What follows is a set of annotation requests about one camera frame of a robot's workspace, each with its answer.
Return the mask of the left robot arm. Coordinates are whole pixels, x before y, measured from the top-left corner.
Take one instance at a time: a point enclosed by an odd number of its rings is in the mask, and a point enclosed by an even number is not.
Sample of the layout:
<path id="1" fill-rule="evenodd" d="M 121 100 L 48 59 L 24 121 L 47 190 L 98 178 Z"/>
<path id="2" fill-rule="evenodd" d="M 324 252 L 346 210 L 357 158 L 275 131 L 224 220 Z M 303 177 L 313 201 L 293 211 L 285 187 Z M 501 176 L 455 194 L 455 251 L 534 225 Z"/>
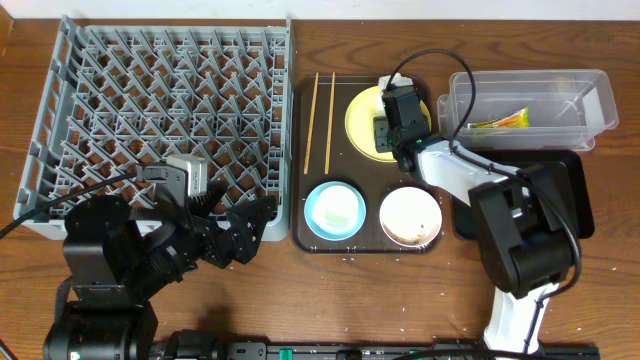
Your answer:
<path id="1" fill-rule="evenodd" d="M 158 320 L 151 298 L 180 282 L 198 260 L 219 268 L 257 254 L 277 201 L 266 196 L 226 211 L 227 229 L 209 214 L 226 192 L 207 183 L 189 194 L 182 181 L 159 185 L 153 209 L 96 196 L 66 216 L 63 254 L 71 271 L 58 288 L 47 359 L 146 359 Z"/>

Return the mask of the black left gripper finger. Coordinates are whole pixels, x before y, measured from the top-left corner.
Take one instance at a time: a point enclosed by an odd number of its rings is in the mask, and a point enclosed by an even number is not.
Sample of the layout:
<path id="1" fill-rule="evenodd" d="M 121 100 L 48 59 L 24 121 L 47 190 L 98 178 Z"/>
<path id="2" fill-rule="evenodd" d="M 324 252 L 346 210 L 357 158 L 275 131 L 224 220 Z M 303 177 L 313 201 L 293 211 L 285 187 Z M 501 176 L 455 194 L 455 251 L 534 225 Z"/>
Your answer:
<path id="1" fill-rule="evenodd" d="M 190 213 L 200 218 L 209 217 L 226 191 L 227 185 L 225 182 L 218 180 L 210 181 L 204 194 L 189 198 Z"/>
<path id="2" fill-rule="evenodd" d="M 267 223 L 277 208 L 274 196 L 266 196 L 230 209 L 231 228 L 237 233 L 239 250 L 257 250 Z"/>

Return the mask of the wooden chopstick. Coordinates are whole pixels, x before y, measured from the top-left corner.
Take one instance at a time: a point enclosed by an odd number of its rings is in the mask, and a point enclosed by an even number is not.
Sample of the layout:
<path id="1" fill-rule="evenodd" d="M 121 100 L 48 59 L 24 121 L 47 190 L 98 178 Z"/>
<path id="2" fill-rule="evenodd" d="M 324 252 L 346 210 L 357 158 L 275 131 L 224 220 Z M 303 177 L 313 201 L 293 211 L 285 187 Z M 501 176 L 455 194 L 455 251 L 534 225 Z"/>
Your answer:
<path id="1" fill-rule="evenodd" d="M 308 128 L 306 148 L 305 148 L 305 159 L 304 159 L 304 168 L 303 168 L 304 175 L 308 174 L 309 165 L 310 165 L 310 154 L 311 154 L 312 141 L 313 141 L 318 85 L 319 85 L 319 72 L 316 72 L 315 79 L 314 79 L 312 100 L 311 100 L 311 109 L 309 114 L 309 128 Z"/>
<path id="2" fill-rule="evenodd" d="M 324 163 L 324 174 L 325 175 L 328 175 L 329 171 L 330 171 L 331 143 L 332 143 L 334 103 L 335 103 L 335 85 L 336 85 L 336 73 L 332 72 L 330 97 L 329 97 L 328 121 L 327 121 L 325 163 Z"/>

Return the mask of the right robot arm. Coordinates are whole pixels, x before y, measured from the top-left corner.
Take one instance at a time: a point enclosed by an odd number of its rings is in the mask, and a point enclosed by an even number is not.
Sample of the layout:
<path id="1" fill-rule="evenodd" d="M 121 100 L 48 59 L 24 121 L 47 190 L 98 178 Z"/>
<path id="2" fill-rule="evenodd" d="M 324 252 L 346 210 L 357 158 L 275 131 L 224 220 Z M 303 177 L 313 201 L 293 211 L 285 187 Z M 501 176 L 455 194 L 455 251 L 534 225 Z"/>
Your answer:
<path id="1" fill-rule="evenodd" d="M 399 169 L 471 210 L 485 271 L 495 285 L 483 341 L 494 358 L 532 355 L 551 298 L 576 285 L 582 253 L 571 214 L 549 172 L 494 163 L 435 134 L 412 85 L 387 84 L 375 133 Z"/>

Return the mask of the green snack wrapper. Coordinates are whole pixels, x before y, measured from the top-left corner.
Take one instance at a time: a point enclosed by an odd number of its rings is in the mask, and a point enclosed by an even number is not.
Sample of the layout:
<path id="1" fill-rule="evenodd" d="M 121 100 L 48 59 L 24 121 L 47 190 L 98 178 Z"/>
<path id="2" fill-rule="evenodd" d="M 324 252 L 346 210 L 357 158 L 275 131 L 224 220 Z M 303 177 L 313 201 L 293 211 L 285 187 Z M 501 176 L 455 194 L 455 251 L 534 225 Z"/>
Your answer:
<path id="1" fill-rule="evenodd" d="M 499 119 L 485 122 L 469 123 L 468 129 L 496 129 L 496 128 L 529 128 L 529 108 L 525 107 L 514 111 Z"/>

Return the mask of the white bowl with residue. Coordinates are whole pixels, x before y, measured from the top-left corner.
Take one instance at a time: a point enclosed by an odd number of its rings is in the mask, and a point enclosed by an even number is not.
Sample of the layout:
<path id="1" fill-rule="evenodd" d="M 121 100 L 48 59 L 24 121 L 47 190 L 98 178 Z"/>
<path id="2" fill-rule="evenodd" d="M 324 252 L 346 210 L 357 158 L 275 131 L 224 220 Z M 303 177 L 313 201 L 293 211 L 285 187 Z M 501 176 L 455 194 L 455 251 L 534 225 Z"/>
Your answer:
<path id="1" fill-rule="evenodd" d="M 424 248 L 440 235 L 440 204 L 426 190 L 407 186 L 391 191 L 382 201 L 379 220 L 384 234 L 407 248 Z"/>

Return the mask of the white napkin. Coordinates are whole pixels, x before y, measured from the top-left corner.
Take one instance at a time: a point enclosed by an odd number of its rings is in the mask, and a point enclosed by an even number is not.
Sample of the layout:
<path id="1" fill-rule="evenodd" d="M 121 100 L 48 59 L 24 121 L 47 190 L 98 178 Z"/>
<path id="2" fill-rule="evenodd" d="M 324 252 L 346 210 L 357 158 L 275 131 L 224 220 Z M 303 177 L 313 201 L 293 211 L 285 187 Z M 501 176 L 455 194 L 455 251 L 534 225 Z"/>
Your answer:
<path id="1" fill-rule="evenodd" d="M 381 93 L 386 90 L 388 85 L 391 85 L 391 88 L 394 89 L 396 87 L 411 86 L 412 84 L 413 80 L 411 78 L 404 77 L 400 73 L 394 76 L 386 75 L 378 79 L 378 89 Z"/>

